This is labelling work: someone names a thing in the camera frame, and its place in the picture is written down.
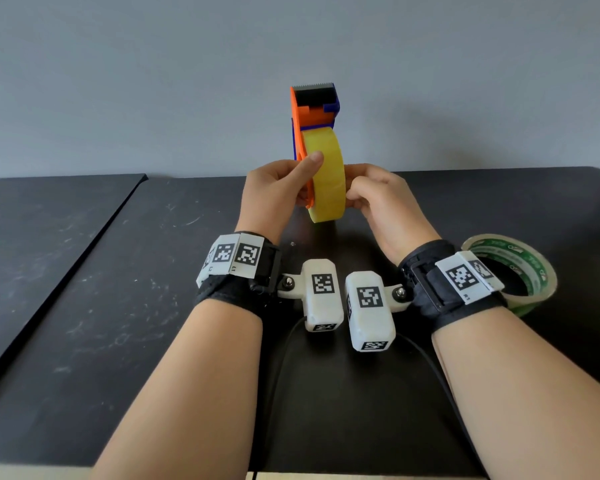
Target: white wall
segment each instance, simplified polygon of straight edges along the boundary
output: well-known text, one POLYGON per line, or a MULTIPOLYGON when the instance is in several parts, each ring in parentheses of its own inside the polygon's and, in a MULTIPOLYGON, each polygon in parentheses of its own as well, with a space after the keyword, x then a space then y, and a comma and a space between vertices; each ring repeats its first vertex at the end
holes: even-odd
POLYGON ((243 175, 330 81, 347 162, 600 167, 600 0, 0 0, 0 177, 243 175))

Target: wire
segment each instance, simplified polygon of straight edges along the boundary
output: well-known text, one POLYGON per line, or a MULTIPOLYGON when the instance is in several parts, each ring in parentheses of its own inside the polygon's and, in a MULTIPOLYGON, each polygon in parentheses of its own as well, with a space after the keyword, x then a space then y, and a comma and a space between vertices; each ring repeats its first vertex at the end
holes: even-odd
MULTIPOLYGON (((301 323, 304 323, 305 321, 305 317, 300 318, 300 320, 298 320, 296 322, 295 325, 293 325, 293 327, 291 327, 291 330, 289 330, 289 333, 287 335, 287 339, 285 340, 284 345, 282 346, 282 355, 280 357, 280 363, 278 364, 278 369, 276 370, 274 376, 273 376, 273 384, 271 385, 271 391, 269 393, 269 397, 267 398, 267 400, 265 401, 264 407, 262 409, 262 418, 263 418, 263 424, 264 424, 264 429, 263 429, 263 436, 262 436, 262 443, 263 443, 263 448, 262 448, 262 456, 264 456, 267 453, 267 434, 269 433, 269 426, 271 423, 271 413, 273 411, 273 403, 274 400, 276 398, 276 391, 278 389, 278 382, 280 380, 280 375, 282 374, 282 368, 285 364, 285 359, 287 357, 287 351, 289 348, 289 344, 291 343, 291 337, 293 336, 294 332, 296 331, 296 329, 298 328, 298 325, 300 325, 301 323)), ((256 478, 256 475, 258 474, 257 471, 253 472, 253 478, 256 478)))
POLYGON ((485 476, 485 478, 487 478, 489 480, 489 475, 487 473, 487 470, 484 468, 484 465, 482 464, 480 457, 478 456, 478 452, 475 450, 475 446, 474 446, 473 442, 471 441, 469 432, 466 430, 466 426, 464 425, 462 416, 460 416, 460 410, 458 409, 458 405, 456 404, 454 395, 451 393, 451 389, 449 389, 447 380, 443 377, 442 373, 440 373, 440 370, 438 369, 436 364, 433 362, 433 359, 429 356, 429 354, 427 354, 424 351, 424 349, 422 347, 417 345, 416 342, 414 342, 412 339, 408 338, 406 335, 403 335, 401 333, 396 333, 396 336, 400 337, 403 340, 406 340, 408 343, 410 343, 410 345, 413 348, 415 348, 418 352, 420 352, 420 354, 424 357, 424 359, 429 364, 431 370, 433 370, 433 373, 436 375, 438 382, 440 383, 440 386, 442 386, 442 389, 445 391, 445 394, 447 395, 447 399, 449 400, 449 403, 451 404, 451 409, 453 409, 454 414, 456 415, 456 419, 458 420, 458 423, 460 423, 460 427, 462 428, 464 437, 469 442, 469 446, 471 446, 471 450, 473 451, 473 454, 475 455, 476 459, 478 460, 478 463, 480 464, 480 468, 482 469, 482 474, 485 476))

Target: green tape roll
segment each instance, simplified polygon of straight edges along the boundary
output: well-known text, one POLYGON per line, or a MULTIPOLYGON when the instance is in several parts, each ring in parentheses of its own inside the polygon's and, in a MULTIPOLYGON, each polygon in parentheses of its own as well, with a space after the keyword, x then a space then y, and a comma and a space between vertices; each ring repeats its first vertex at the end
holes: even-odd
POLYGON ((551 263, 528 244, 499 234, 480 234, 467 239, 464 251, 479 258, 498 261, 512 269, 527 287, 527 296, 502 293, 509 309, 517 316, 528 314, 558 288, 558 277, 551 263))

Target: packing tape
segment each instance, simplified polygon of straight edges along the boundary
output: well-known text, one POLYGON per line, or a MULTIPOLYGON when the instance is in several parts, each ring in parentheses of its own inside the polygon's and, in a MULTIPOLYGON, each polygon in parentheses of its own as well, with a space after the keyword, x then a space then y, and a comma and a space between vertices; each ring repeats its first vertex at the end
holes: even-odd
POLYGON ((313 222, 339 219, 347 201, 344 162, 338 138, 333 129, 316 128, 302 131, 307 154, 320 150, 324 163, 313 177, 313 205, 309 215, 313 222))
POLYGON ((555 293, 558 278, 553 266, 538 251, 512 237, 499 234, 480 234, 467 239, 464 251, 479 258, 489 258, 508 266, 519 275, 527 287, 528 296, 502 293, 508 308, 521 317, 555 293))

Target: yellow tape roll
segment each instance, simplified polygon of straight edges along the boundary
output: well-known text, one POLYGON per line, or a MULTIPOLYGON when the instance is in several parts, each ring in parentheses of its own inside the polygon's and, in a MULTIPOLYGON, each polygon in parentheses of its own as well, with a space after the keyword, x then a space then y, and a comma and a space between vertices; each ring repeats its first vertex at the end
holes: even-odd
POLYGON ((347 200, 344 162, 338 138, 331 128, 316 128, 302 132, 307 154, 320 150, 324 163, 313 177, 313 206, 309 215, 313 222, 339 219, 347 200))

